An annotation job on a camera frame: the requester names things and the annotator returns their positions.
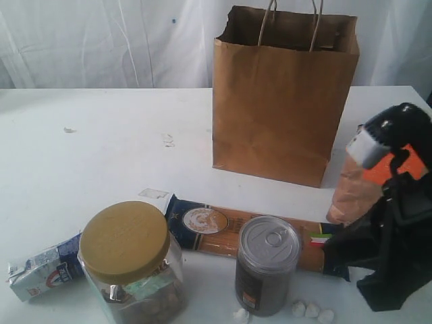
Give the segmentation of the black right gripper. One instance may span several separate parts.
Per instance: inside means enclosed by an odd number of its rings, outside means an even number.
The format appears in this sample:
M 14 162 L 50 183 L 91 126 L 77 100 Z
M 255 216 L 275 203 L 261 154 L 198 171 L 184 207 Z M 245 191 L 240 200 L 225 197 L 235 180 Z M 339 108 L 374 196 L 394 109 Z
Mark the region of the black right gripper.
M 406 253 L 381 266 L 380 248 Z M 324 243 L 324 273 L 360 267 L 374 273 L 356 286 L 372 311 L 396 311 L 431 281 L 431 173 L 405 172 L 383 185 L 373 219 L 358 219 Z

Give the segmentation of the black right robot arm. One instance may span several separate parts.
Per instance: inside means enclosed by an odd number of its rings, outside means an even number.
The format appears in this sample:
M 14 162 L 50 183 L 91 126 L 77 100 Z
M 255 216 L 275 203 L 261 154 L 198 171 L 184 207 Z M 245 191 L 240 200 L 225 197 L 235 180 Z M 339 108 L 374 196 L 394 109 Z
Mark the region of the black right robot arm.
M 362 125 L 348 154 L 368 170 L 392 155 L 390 177 L 379 200 L 323 245 L 337 267 L 372 271 L 356 286 L 375 312 L 401 309 L 431 281 L 431 173 L 418 180 L 399 173 L 410 156 L 407 146 L 431 169 L 431 118 L 412 103 L 392 106 Z

